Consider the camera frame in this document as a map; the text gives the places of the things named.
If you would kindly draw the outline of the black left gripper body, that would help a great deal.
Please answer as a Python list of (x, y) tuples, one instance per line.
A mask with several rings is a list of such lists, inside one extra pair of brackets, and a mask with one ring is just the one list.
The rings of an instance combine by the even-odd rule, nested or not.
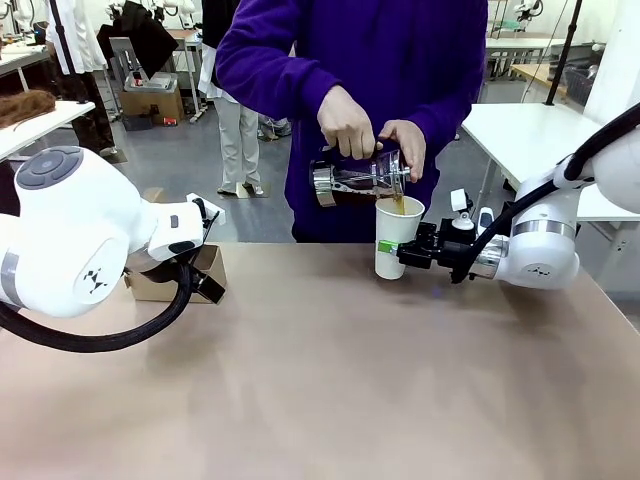
[(155, 260), (146, 249), (130, 255), (130, 271), (141, 274), (154, 283), (176, 282), (179, 286), (192, 286), (194, 274), (191, 260), (195, 249), (180, 250), (168, 260)]

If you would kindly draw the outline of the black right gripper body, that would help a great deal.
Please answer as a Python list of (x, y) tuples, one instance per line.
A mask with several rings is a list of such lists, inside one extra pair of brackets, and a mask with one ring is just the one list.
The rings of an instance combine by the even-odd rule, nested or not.
[(475, 224), (470, 230), (453, 226), (452, 219), (443, 219), (439, 226), (421, 222), (416, 237), (397, 247), (397, 258), (402, 265), (430, 269), (433, 263), (450, 270), (452, 283), (462, 283), (480, 250), (475, 248)]

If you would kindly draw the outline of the white paper cup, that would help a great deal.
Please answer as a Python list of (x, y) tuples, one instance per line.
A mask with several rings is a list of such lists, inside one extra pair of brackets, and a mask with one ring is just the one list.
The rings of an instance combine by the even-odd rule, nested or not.
[(393, 198), (376, 201), (375, 272), (385, 280), (400, 279), (405, 266), (399, 259), (378, 252), (378, 242), (388, 240), (395, 243), (410, 242), (415, 238), (418, 225), (425, 213), (425, 206), (419, 200), (403, 196), (402, 202)]

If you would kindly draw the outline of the small cardboard box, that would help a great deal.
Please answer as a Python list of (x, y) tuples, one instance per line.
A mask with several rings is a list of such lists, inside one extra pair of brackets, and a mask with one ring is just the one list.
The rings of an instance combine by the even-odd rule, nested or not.
[[(194, 267), (202, 270), (223, 270), (224, 262), (222, 258), (222, 252), (219, 246), (209, 244), (205, 245), (201, 252), (198, 254)], [(154, 283), (141, 274), (136, 272), (127, 273), (124, 276), (125, 286), (131, 291), (133, 297), (138, 301), (151, 301), (151, 302), (170, 302), (176, 292), (177, 284), (174, 281), (167, 283)], [(191, 303), (205, 303), (202, 298), (193, 295), (190, 298)]]

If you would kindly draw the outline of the glass french press pitcher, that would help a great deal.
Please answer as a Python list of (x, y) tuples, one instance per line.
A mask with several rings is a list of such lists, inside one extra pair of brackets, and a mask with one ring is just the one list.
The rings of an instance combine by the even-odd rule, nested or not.
[(311, 161), (309, 177), (318, 204), (327, 208), (401, 197), (411, 175), (400, 149), (354, 160), (342, 157), (337, 148), (324, 147)]

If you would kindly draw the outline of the person's left forearm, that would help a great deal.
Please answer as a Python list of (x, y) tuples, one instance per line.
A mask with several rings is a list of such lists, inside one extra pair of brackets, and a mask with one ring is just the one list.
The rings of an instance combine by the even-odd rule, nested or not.
[(408, 117), (423, 133), (430, 157), (437, 156), (454, 139), (471, 105), (469, 101), (443, 100), (420, 105)]

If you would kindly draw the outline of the person's right forearm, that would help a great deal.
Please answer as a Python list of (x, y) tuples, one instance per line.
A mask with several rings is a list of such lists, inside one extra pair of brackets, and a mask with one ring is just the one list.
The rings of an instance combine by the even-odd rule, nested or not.
[(316, 60), (291, 57), (282, 49), (286, 36), (261, 37), (232, 28), (216, 54), (221, 87), (251, 109), (273, 118), (314, 117), (341, 82)]

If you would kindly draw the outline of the person's left hand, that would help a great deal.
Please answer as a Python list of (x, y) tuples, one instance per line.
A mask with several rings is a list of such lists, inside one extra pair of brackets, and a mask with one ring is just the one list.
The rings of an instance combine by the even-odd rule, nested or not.
[(421, 129), (409, 120), (390, 120), (379, 134), (380, 140), (396, 142), (410, 169), (410, 181), (417, 183), (423, 176), (427, 144)]

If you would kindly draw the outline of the white table with fur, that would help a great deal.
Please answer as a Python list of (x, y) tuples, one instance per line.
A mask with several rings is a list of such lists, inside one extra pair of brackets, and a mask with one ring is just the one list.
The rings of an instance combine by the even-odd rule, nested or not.
[(94, 109), (93, 102), (57, 101), (52, 112), (0, 129), (0, 162)]

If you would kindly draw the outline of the grey plastic bin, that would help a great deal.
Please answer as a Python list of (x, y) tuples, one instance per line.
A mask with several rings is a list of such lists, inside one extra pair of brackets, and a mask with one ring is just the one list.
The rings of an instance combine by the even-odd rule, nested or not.
[(124, 83), (126, 92), (141, 93), (172, 93), (178, 85), (176, 74), (168, 72), (156, 72), (148, 77), (142, 70), (131, 71)]

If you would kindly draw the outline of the person's purple sweater torso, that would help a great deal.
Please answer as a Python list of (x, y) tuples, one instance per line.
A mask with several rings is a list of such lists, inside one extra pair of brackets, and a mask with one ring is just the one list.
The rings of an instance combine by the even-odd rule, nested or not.
[[(285, 53), (318, 61), (365, 110), (376, 153), (400, 149), (392, 140), (379, 139), (386, 122), (409, 120), (423, 104), (475, 103), (486, 65), (487, 20), (487, 0), (240, 0), (227, 33), (241, 28), (273, 38), (283, 32)], [(292, 123), (292, 140), (285, 197), (294, 239), (373, 242), (373, 203), (325, 208), (316, 200), (310, 163), (330, 147), (317, 114), (286, 119)], [(426, 153), (422, 178), (406, 188), (424, 204), (439, 181), (437, 156)]]

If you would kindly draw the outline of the brown fur pile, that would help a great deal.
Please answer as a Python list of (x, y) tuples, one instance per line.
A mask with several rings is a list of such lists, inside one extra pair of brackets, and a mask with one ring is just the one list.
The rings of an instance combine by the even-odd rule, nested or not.
[(55, 110), (56, 97), (43, 90), (29, 90), (0, 97), (0, 129)]

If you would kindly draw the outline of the white background lab table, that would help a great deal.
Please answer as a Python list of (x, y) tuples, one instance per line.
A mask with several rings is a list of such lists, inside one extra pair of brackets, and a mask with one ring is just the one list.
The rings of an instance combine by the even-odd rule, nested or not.
[(545, 63), (549, 60), (552, 49), (562, 48), (564, 42), (564, 38), (488, 38), (485, 79), (493, 81), (508, 78), (513, 65)]

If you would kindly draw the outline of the chair with black jacket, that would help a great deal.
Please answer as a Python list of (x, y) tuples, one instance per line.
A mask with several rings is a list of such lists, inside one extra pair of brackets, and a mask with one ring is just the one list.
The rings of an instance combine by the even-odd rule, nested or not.
[(128, 38), (144, 78), (151, 80), (178, 48), (178, 42), (152, 12), (132, 0), (110, 0), (106, 7), (112, 23), (103, 24), (98, 44), (107, 60), (115, 57), (112, 38)]

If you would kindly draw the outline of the person in coat, dark trousers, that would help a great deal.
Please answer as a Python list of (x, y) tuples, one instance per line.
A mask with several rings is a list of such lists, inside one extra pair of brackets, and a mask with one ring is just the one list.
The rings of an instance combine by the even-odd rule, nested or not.
[(110, 121), (94, 74), (106, 67), (84, 0), (45, 0), (48, 26), (46, 46), (64, 100), (89, 101), (94, 109), (74, 119), (79, 145), (103, 158), (118, 153)]

